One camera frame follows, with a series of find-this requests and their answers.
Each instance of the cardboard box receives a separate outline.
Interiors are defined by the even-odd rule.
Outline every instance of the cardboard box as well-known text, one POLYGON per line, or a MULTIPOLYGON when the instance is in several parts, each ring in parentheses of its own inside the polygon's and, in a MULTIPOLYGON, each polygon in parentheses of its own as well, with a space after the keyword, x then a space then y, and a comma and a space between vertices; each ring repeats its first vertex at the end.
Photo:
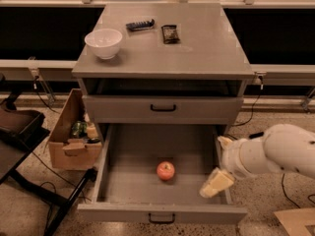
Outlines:
POLYGON ((274 214, 289 236, 315 235, 315 208, 280 210, 274 214))
POLYGON ((101 143, 84 144, 82 140, 73 140, 69 144, 72 125, 81 120, 85 113, 80 89, 72 89, 60 117, 50 134, 48 147, 51 165, 66 170, 86 170, 93 168, 101 143))

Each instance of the terrazzo floor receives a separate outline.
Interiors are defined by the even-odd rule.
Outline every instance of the terrazzo floor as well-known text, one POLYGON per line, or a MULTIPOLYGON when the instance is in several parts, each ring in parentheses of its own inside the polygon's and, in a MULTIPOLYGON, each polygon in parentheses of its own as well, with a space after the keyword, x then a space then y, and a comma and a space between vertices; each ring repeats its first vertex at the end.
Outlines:
MULTIPOLYGON (((53 109, 61 112, 64 99, 67 96, 57 96, 53 109)), ((251 115, 251 99, 246 99, 236 122, 248 120, 251 115)), ((315 115, 305 113, 298 104, 266 105, 260 99, 254 107, 252 120, 239 127, 232 127, 229 133, 236 138, 246 138, 248 135, 264 131, 279 123, 298 125, 315 132, 315 115)), ((43 127, 52 130, 59 114, 52 112, 34 96, 22 96, 17 101, 18 109, 37 109, 46 116, 43 127)), ((50 156, 45 147, 47 139, 41 143, 34 153, 48 166, 50 156)), ((18 170, 30 181, 40 185, 52 182, 57 193, 69 196, 73 190, 65 181, 58 178, 31 154, 18 170)), ((54 169, 62 177, 76 183, 83 175, 82 171, 65 171, 54 169)), ((307 197, 315 193, 315 180, 297 175, 285 174, 284 186, 287 194, 301 207, 314 207, 307 197)), ((86 189, 86 197, 91 197, 94 183, 90 182, 86 189)), ((95 236, 283 236, 287 235, 284 227, 274 215, 274 211, 295 208, 284 196, 282 175, 264 174, 254 179, 237 181, 230 188, 233 202, 248 209, 248 214, 238 225, 212 224, 170 224, 155 225, 147 223, 120 222, 87 222, 79 214, 77 205, 85 200, 79 198, 66 215, 54 235, 95 235, 95 236)), ((49 206, 38 197, 25 192, 14 180, 9 178, 0 185, 0 235, 1 236, 37 236, 43 235, 49 206)))

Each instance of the apple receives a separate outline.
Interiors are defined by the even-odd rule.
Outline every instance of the apple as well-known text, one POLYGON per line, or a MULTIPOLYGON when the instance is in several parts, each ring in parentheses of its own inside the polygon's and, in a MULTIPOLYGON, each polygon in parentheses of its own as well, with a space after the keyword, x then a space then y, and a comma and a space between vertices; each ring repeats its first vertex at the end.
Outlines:
POLYGON ((163 181, 171 179, 175 174, 175 167, 169 161, 163 161, 157 166, 157 176, 163 181))

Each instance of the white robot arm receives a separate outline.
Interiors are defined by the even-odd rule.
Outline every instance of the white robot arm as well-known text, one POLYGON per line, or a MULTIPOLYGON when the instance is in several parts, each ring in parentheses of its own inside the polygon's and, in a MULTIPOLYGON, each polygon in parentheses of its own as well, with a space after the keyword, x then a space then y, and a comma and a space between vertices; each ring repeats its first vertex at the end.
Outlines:
POLYGON ((315 133, 279 124, 252 140, 219 137, 219 141, 221 167, 236 179, 287 171, 315 178, 315 133))

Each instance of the gray cabinet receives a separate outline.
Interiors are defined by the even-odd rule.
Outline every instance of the gray cabinet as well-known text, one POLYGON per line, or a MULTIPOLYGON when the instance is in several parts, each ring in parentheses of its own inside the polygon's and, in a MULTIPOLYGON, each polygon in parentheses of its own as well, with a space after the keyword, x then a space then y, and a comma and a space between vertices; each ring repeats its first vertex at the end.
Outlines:
POLYGON ((85 48, 73 70, 103 143, 93 201, 80 213, 91 221, 237 223, 246 209, 229 190, 199 195, 220 165, 217 135, 234 123, 254 77, 221 6, 110 4, 96 28, 120 30, 124 41, 107 61, 85 48), (125 29, 144 17, 156 27, 125 29), (162 43, 166 24, 180 26, 180 44, 162 43), (167 182, 156 175, 162 160, 175 165, 167 182))

